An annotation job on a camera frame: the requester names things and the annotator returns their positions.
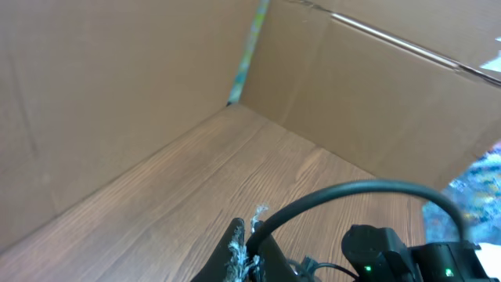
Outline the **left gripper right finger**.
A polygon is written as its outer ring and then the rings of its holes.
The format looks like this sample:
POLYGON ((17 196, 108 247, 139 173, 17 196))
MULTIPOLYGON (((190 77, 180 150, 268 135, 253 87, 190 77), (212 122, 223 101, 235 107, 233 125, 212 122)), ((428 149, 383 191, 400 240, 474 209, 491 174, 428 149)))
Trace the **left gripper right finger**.
POLYGON ((250 248, 250 259, 259 257, 258 264, 250 271, 253 282, 298 282, 300 277, 288 263, 272 235, 264 239, 258 247, 250 248))

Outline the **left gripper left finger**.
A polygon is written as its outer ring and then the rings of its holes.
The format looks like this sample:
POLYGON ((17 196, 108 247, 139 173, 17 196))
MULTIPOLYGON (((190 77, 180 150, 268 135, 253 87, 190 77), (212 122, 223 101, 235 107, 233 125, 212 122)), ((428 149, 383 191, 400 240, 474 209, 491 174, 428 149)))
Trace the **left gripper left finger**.
POLYGON ((244 221, 241 218, 234 218, 205 265, 191 282, 222 282, 228 273, 235 273, 232 267, 238 264, 238 255, 246 254, 242 251, 244 234, 244 221))

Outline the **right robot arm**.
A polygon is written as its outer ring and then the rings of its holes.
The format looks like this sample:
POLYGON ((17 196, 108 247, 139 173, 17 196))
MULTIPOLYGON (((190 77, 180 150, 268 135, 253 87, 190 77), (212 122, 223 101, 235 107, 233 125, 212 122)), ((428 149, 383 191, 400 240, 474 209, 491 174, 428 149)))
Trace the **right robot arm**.
POLYGON ((481 264, 481 247, 466 240, 408 247, 391 228, 353 225, 341 250, 361 282, 500 281, 481 264))

